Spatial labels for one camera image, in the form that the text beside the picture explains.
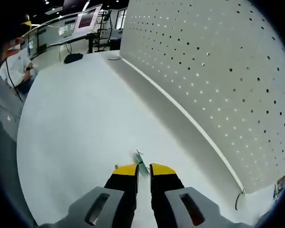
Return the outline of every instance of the monitor screen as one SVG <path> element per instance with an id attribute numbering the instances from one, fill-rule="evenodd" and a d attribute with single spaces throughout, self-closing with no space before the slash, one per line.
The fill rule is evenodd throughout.
<path id="1" fill-rule="evenodd" d="M 98 5 L 79 13 L 73 33 L 93 30 L 101 7 L 102 5 Z"/>
<path id="2" fill-rule="evenodd" d="M 78 26 L 79 28 L 86 27 L 91 24 L 95 10 L 96 9 L 93 9 L 87 13 L 83 13 L 81 20 L 79 22 L 79 26 Z"/>

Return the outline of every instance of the desk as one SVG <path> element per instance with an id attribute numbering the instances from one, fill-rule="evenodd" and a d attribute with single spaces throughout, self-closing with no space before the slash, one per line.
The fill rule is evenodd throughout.
<path id="1" fill-rule="evenodd" d="M 68 65 L 52 65 L 40 71 L 28 94 L 17 163 L 37 224 L 65 217 L 73 202 L 105 185 L 116 164 L 133 163 L 136 149 L 146 164 L 174 168 L 185 186 L 199 190 L 221 206 L 225 217 L 234 218 L 239 189 L 226 166 L 155 87 L 123 60 L 107 60 L 118 53 L 94 53 Z M 139 178 L 133 227 L 156 227 L 148 178 Z"/>
<path id="2" fill-rule="evenodd" d="M 89 40 L 89 53 L 93 52 L 93 39 L 97 36 L 96 33 L 91 32 L 91 31 L 86 31 L 86 32 L 80 32 L 80 33 L 74 33 L 71 36 L 62 38 L 58 40 L 55 43 L 50 44 L 48 47 L 54 47 L 54 46 L 61 46 L 64 44 L 70 44 L 82 39 L 88 39 Z"/>

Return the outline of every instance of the white partition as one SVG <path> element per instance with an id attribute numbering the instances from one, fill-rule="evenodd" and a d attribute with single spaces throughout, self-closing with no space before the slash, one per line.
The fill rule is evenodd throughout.
<path id="1" fill-rule="evenodd" d="M 285 175 L 285 49 L 250 2 L 131 0 L 121 56 L 171 96 L 246 193 Z"/>

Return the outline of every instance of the black cable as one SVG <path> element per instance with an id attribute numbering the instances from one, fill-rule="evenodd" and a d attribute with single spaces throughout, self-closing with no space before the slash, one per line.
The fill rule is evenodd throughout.
<path id="1" fill-rule="evenodd" d="M 8 75 L 9 75 L 10 82 L 12 83 L 12 85 L 13 85 L 13 87 L 14 87 L 14 90 L 16 91 L 16 94 L 17 94 L 17 96 L 19 97 L 20 101 L 23 103 L 23 100 L 21 99 L 18 90 L 16 89 L 16 87 L 15 87 L 13 81 L 12 81 L 11 78 L 10 78 L 10 71 L 9 71 L 9 66 L 8 66 L 8 61 L 7 61 L 7 59 L 5 60 L 5 63 L 6 63 L 6 68 L 7 68 L 7 70 L 8 70 Z"/>
<path id="2" fill-rule="evenodd" d="M 236 210 L 238 210 L 238 209 L 237 209 L 238 198 L 239 198 L 239 196 L 240 196 L 240 195 L 242 195 L 243 193 L 244 193 L 244 189 L 243 189 L 243 190 L 242 190 L 242 192 L 241 192 L 241 193 L 240 193 L 240 194 L 237 196 L 237 200 L 236 200 L 236 206 L 235 206 Z"/>
<path id="3" fill-rule="evenodd" d="M 67 48 L 67 44 L 65 44 L 65 46 L 66 46 L 66 49 L 67 49 L 68 53 L 71 54 L 71 53 L 72 53 L 72 49 L 71 49 L 71 51 L 70 51 L 70 50 Z"/>
<path id="4" fill-rule="evenodd" d="M 110 29 L 111 29 L 111 31 L 110 31 L 110 35 L 109 35 L 109 39 L 108 39 L 108 42 L 106 43 L 106 45 L 104 46 L 104 49 L 103 49 L 103 51 L 105 50 L 105 48 L 108 46 L 108 44 L 109 44 L 109 42 L 110 42 L 110 39 L 111 39 L 111 35 L 112 35 L 112 30 L 113 30 L 113 28 L 112 28 L 112 19 L 111 19 L 111 12 L 112 12 L 112 10 L 110 10 L 110 12 L 109 12 L 109 19 L 110 19 Z"/>

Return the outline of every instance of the white shirt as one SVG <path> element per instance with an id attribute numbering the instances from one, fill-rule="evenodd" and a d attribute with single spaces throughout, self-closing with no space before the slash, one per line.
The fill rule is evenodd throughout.
<path id="1" fill-rule="evenodd" d="M 16 55 L 8 57 L 7 63 L 9 67 L 9 75 L 6 62 L 4 61 L 0 68 L 0 76 L 3 80 L 7 81 L 10 87 L 13 87 L 10 78 L 13 81 L 14 85 L 18 86 L 23 81 L 25 70 L 30 62 L 31 60 L 28 57 L 27 49 L 23 49 Z"/>

